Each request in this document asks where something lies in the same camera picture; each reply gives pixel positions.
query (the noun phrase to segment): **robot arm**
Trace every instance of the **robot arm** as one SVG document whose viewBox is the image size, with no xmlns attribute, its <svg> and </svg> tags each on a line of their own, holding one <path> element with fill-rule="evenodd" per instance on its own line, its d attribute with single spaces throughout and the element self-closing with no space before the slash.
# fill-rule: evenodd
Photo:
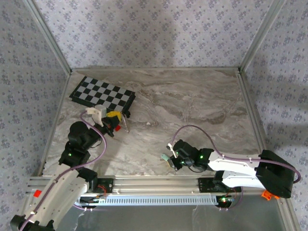
<svg viewBox="0 0 308 231">
<path fill-rule="evenodd" d="M 228 192 L 230 188 L 238 186 L 256 187 L 265 189 L 278 197 L 291 197 L 294 171 L 277 164 L 256 161 L 270 160 L 293 167 L 272 151 L 263 150 L 262 154 L 249 156 L 224 154 L 226 156 L 224 158 L 213 149 L 198 150 L 183 140 L 176 142 L 173 148 L 170 146 L 168 148 L 177 154 L 167 160 L 171 167 L 176 171 L 185 166 L 194 167 L 200 171 L 214 170 L 216 171 L 214 187 L 220 190 L 225 188 Z"/>
<path fill-rule="evenodd" d="M 103 118 L 102 123 L 103 127 L 99 124 L 95 124 L 94 127 L 102 134 L 107 133 L 113 137 L 113 130 L 119 124 L 118 116 Z M 59 178 L 60 174 L 71 167 L 88 161 L 90 157 L 88 149 L 100 139 L 100 136 L 79 121 L 70 127 L 68 139 L 53 178 L 44 190 L 36 195 L 36 199 L 23 216 L 14 216 L 11 220 L 12 231 L 18 231 L 26 219 L 29 221 L 24 231 L 54 231 L 82 194 L 86 192 L 104 193 L 98 187 L 97 173 L 88 168 L 70 170 Z"/>
</svg>

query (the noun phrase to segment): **floral wallpaper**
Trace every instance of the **floral wallpaper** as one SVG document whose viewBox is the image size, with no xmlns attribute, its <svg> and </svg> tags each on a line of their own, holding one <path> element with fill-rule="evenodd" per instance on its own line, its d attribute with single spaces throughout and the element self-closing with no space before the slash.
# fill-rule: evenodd
<svg viewBox="0 0 308 231">
<path fill-rule="evenodd" d="M 0 230 L 23 205 L 66 74 L 22 0 L 0 1 Z"/>
<path fill-rule="evenodd" d="M 308 3 L 288 0 L 246 73 L 267 146 L 294 165 L 302 180 L 292 202 L 308 231 Z"/>
<path fill-rule="evenodd" d="M 239 66 L 272 0 L 35 0 L 71 68 Z"/>
</svg>

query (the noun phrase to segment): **aluminum frame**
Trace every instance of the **aluminum frame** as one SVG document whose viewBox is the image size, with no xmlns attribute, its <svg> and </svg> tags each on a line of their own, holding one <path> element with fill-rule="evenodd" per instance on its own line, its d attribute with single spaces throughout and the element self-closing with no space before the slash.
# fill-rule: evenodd
<svg viewBox="0 0 308 231">
<path fill-rule="evenodd" d="M 286 0 L 274 0 L 269 7 L 268 12 L 265 15 L 263 22 L 261 23 L 252 43 L 249 46 L 248 51 L 246 52 L 242 62 L 241 62 L 241 70 L 245 71 L 249 66 L 250 62 L 256 55 L 261 43 L 263 42 L 265 36 L 270 30 L 271 26 L 275 22 L 281 8 L 285 4 Z"/>
<path fill-rule="evenodd" d="M 42 14 L 39 11 L 39 8 L 34 3 L 33 0 L 23 0 L 25 6 L 30 11 L 33 20 L 37 23 L 41 33 L 43 34 L 44 38 L 46 39 L 48 45 L 50 46 L 51 50 L 55 54 L 57 60 L 59 61 L 61 67 L 66 72 L 66 74 L 71 74 L 71 68 L 67 63 L 64 55 L 61 52 L 56 40 L 54 39 L 52 33 L 50 32 L 47 24 L 45 23 Z"/>
<path fill-rule="evenodd" d="M 42 156 L 39 168 L 38 168 L 37 173 L 36 173 L 37 176 L 41 176 L 43 174 L 43 170 L 44 170 L 47 155 L 48 155 L 48 152 L 49 152 L 49 149 L 50 149 L 50 145 L 52 143 L 54 133 L 55 133 L 55 130 L 56 130 L 59 118 L 60 118 L 60 112 L 61 112 L 63 100 L 64 100 L 64 97 L 65 97 L 65 94 L 66 94 L 66 90 L 67 90 L 67 86 L 68 86 L 68 82 L 70 80 L 70 77 L 71 77 L 71 74 L 69 74 L 66 78 L 66 81 L 65 81 L 65 84 L 64 84 L 64 87 L 63 87 L 63 91 L 62 91 L 62 94 L 61 94 L 61 97 L 60 97 L 60 101 L 58 103 L 56 115 L 55 115 L 55 118 L 53 119 L 51 130 L 50 130 L 47 142 L 46 142 L 46 146 L 44 148 L 43 156 Z"/>
<path fill-rule="evenodd" d="M 265 143 L 265 133 L 263 128 L 259 125 L 258 121 L 258 113 L 254 110 L 252 100 L 248 94 L 248 84 L 243 76 L 245 76 L 245 73 L 243 72 L 242 75 L 239 73 L 237 68 L 233 68 L 235 70 L 236 76 L 239 81 L 240 89 L 243 93 L 243 99 L 246 104 L 247 113 L 250 118 L 250 121 L 252 123 L 252 127 L 254 130 L 254 134 L 257 140 L 258 149 L 261 152 L 263 149 L 266 149 L 266 143 Z M 57 119 L 60 114 L 62 101 L 65 95 L 65 91 L 63 92 L 62 99 L 59 104 L 59 109 L 57 112 Z M 42 160 L 42 168 L 45 163 L 46 154 L 48 152 L 49 146 L 52 141 L 54 130 L 51 134 L 51 139 L 49 140 L 47 147 L 45 149 L 45 155 Z M 147 196 L 147 195 L 159 195 L 159 196 L 167 196 L 167 195 L 173 195 L 173 196 L 200 196 L 199 189 L 197 186 L 197 176 L 116 176 L 114 184 L 114 195 L 118 195 L 120 193 L 123 196 Z M 30 204 L 31 201 L 31 194 L 33 193 L 33 188 L 42 189 L 47 182 L 49 181 L 50 177 L 32 177 L 30 179 L 28 188 L 27 188 L 27 200 L 24 204 L 24 209 Z M 260 189 L 254 189 L 254 188 L 244 188 L 244 194 L 245 195 L 260 195 L 261 194 Z M 288 231 L 300 231 L 300 226 L 298 223 L 298 220 L 296 218 L 296 215 L 294 213 L 294 209 L 291 203 L 290 199 L 280 199 L 277 200 L 279 211 L 285 228 Z"/>
</svg>

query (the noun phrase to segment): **yellow object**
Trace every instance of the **yellow object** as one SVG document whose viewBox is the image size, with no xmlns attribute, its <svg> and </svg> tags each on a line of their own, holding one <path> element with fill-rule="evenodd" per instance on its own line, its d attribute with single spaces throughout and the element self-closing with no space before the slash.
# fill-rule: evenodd
<svg viewBox="0 0 308 231">
<path fill-rule="evenodd" d="M 118 111 L 108 112 L 108 113 L 106 114 L 106 116 L 107 116 L 107 117 L 114 117 L 114 116 L 117 116 L 118 119 L 119 119 L 119 121 L 121 121 L 121 119 L 122 119 L 122 115 L 121 115 L 121 113 L 118 112 Z"/>
</svg>

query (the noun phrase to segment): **orange clip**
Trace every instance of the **orange clip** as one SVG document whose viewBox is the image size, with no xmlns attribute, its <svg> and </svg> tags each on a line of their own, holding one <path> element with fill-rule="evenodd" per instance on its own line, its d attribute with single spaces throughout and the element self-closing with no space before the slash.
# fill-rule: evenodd
<svg viewBox="0 0 308 231">
<path fill-rule="evenodd" d="M 271 199 L 271 197 L 275 197 L 276 199 L 279 199 L 280 197 L 275 196 L 274 194 L 271 194 L 269 191 L 265 190 L 262 195 L 262 197 L 266 198 L 268 201 Z"/>
</svg>

